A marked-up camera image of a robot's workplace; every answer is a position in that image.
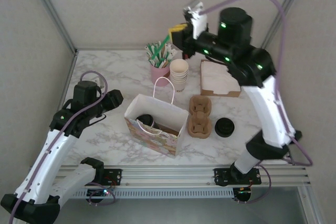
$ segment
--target floral pattern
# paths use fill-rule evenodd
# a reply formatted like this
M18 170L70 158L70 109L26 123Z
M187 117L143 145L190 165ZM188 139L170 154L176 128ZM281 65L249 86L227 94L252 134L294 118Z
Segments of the floral pattern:
M160 135L150 135L144 132L135 120L127 119L126 124L130 130L132 136L137 139L137 142L141 145L148 147L154 151L160 152L166 156L174 158L176 155L176 146L178 138L172 134L160 134ZM147 125L141 125L148 132L157 133L157 129L153 129Z

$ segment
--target bag handle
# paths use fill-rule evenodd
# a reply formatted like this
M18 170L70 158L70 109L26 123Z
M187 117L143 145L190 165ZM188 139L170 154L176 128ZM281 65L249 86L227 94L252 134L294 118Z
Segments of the bag handle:
M151 133L151 132L145 130L145 129L141 126L139 119L137 119L136 122L138 123L138 126L140 127L140 129L142 129L144 132L146 132L146 133L149 134L149 135L152 135L152 136L158 136L158 135L160 135L160 134L163 133L163 134L166 135L168 138L170 138L170 135L169 135L168 133L166 133L166 132L164 132L164 131L161 131L161 130L158 130L158 131L159 131L158 133Z
M161 76L161 77L159 77L159 78L156 80L156 82L155 82L155 84L154 84L153 97L155 98L155 88L156 88L156 83L157 83L157 81L160 80L160 79L166 79L166 80L167 80L168 82L170 82L170 84L173 86L173 90L174 90L174 92L173 92L173 98L172 98L172 102L171 102L171 104L173 104L174 97L175 97L175 87L174 87L173 83L172 83L168 78L166 78L166 77Z

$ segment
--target white paper bag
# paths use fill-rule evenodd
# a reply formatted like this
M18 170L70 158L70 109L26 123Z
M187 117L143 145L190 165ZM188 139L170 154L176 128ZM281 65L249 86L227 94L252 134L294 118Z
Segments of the white paper bag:
M162 78L167 79L166 77L160 77L156 80L156 83ZM153 96L138 94L127 108L124 117L131 134L135 137L135 141L174 158L182 144L189 112L173 105L175 89L171 82L170 84L174 89L172 102L167 103L155 98L156 83ZM136 120L138 116L144 114L151 115L157 124L178 132L178 135L155 129Z

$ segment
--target yellow object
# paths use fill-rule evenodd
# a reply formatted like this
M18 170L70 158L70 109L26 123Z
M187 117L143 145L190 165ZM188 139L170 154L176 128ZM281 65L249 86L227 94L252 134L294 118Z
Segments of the yellow object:
M187 23L183 23L183 24L178 24L172 28L169 28L169 36L170 36L170 40L173 41L172 39L172 33L177 32L177 31L182 31L184 28L187 27Z

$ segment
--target black cup lid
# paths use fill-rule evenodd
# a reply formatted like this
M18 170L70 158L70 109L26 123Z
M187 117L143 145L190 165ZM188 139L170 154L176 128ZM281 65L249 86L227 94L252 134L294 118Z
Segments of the black cup lid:
M153 126L154 118L149 114L138 116L136 119L142 122L144 125L148 125L150 127Z
M218 119L215 125L215 131L218 136L229 137L235 130L235 124L229 118Z

